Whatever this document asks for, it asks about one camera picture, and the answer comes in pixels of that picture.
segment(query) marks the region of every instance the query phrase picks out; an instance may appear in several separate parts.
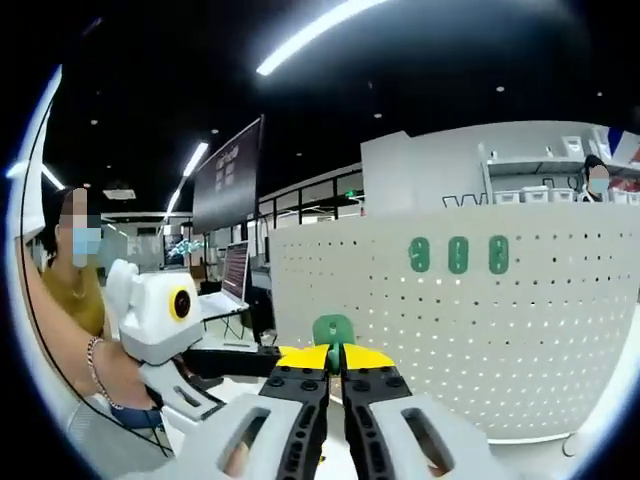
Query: bracelet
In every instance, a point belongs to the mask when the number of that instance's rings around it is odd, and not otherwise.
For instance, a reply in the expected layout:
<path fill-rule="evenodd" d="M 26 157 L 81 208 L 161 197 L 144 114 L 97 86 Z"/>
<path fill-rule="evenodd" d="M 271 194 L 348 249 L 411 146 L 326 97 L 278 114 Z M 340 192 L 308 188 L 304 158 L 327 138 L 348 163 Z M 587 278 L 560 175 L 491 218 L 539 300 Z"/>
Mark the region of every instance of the bracelet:
<path fill-rule="evenodd" d="M 96 345 L 98 345 L 100 342 L 103 342 L 100 337 L 91 337 L 91 340 L 89 340 L 89 345 L 87 345 L 87 365 L 89 365 L 91 378 L 93 378 L 93 382 L 96 384 L 96 387 L 98 387 L 98 393 L 100 393 L 100 395 L 107 399 L 109 405 L 111 405 L 116 410 L 122 410 L 123 407 L 121 405 L 118 405 L 116 402 L 111 400 L 111 397 L 107 393 L 107 390 L 104 388 L 104 385 L 102 385 L 102 382 L 100 381 L 100 379 L 98 378 L 98 374 L 96 373 L 96 367 L 93 363 L 93 352 L 96 348 Z"/>

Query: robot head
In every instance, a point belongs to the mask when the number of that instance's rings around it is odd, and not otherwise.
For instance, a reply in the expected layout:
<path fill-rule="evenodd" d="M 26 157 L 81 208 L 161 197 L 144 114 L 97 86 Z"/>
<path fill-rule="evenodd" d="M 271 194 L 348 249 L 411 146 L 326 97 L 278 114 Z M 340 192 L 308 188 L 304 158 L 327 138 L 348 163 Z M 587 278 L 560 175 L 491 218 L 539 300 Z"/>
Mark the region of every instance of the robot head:
<path fill-rule="evenodd" d="M 187 272 L 138 275 L 135 266 L 117 260 L 107 297 L 115 303 L 122 344 L 138 360 L 160 365 L 202 338 L 198 294 Z"/>

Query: green gripper part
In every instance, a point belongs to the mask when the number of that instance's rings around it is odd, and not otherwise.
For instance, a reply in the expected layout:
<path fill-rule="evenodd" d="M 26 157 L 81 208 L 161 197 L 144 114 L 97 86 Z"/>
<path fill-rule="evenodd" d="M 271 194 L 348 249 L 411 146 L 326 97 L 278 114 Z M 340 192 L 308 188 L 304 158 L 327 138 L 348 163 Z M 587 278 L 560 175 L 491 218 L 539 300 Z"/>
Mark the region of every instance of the green gripper part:
<path fill-rule="evenodd" d="M 355 344 L 353 324 L 344 315 L 323 315 L 313 322 L 313 343 L 316 345 L 330 345 L 327 358 L 329 370 L 333 375 L 340 373 L 340 345 Z"/>

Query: display screen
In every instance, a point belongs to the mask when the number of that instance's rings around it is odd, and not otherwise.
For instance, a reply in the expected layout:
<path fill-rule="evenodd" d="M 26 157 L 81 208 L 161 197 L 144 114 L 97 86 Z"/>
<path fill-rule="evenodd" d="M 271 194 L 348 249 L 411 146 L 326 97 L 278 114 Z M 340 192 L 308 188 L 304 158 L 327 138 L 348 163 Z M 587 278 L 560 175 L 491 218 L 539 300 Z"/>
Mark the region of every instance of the display screen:
<path fill-rule="evenodd" d="M 256 208 L 262 120 L 213 154 L 195 175 L 193 232 L 203 234 L 246 222 Z"/>
<path fill-rule="evenodd" d="M 242 301 L 244 301 L 247 256 L 247 242 L 229 245 L 224 262 L 224 277 L 222 278 L 222 289 Z"/>
<path fill-rule="evenodd" d="M 171 255 L 171 251 L 184 240 L 184 237 L 181 234 L 163 235 L 163 240 L 165 266 L 184 265 L 184 257 L 182 255 Z"/>

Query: ceiling light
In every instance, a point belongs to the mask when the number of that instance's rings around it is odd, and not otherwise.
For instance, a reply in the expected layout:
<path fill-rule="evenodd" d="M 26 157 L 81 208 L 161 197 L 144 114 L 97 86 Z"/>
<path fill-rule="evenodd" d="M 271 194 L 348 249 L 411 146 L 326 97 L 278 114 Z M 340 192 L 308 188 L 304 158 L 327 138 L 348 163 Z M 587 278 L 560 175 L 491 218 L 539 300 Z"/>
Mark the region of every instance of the ceiling light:
<path fill-rule="evenodd" d="M 208 143 L 203 142 L 200 145 L 198 145 L 198 147 L 196 148 L 196 151 L 193 152 L 193 155 L 191 156 L 191 160 L 189 160 L 189 163 L 187 163 L 187 166 L 185 167 L 184 172 L 182 172 L 183 177 L 188 177 L 189 175 L 191 175 L 191 173 L 193 172 L 193 169 L 196 168 L 196 165 L 202 158 L 202 155 L 204 155 L 204 152 L 207 151 L 207 148 L 209 148 Z"/>
<path fill-rule="evenodd" d="M 5 174 L 5 176 L 7 178 L 13 178 L 13 177 L 17 176 L 19 173 L 22 173 L 27 169 L 27 164 L 28 164 L 28 162 L 16 162 L 16 163 L 14 163 L 9 168 L 9 170 L 7 170 L 7 173 Z"/>
<path fill-rule="evenodd" d="M 175 192 L 173 192 L 173 195 L 171 195 L 171 200 L 169 200 L 169 206 L 167 207 L 167 216 L 173 212 L 173 207 L 176 206 L 176 202 L 178 201 L 178 198 L 180 197 L 180 190 L 176 190 Z"/>
<path fill-rule="evenodd" d="M 309 44 L 318 36 L 339 23 L 348 20 L 358 13 L 375 7 L 388 0 L 348 0 L 313 21 L 305 28 L 296 33 L 293 37 L 282 44 L 273 52 L 256 72 L 260 75 L 269 75 L 278 68 L 284 61 L 293 56 L 298 50 Z"/>
<path fill-rule="evenodd" d="M 49 179 L 49 181 L 51 183 L 53 183 L 58 190 L 63 190 L 64 189 L 64 185 L 62 185 L 62 183 L 60 183 L 60 180 L 58 180 L 55 177 L 55 175 L 53 173 L 51 173 L 51 170 L 49 170 L 49 168 L 46 165 L 42 166 L 42 173 L 44 173 L 44 176 L 47 177 Z"/>
<path fill-rule="evenodd" d="M 136 199 L 136 192 L 131 189 L 103 190 L 102 193 L 109 200 L 127 201 Z"/>

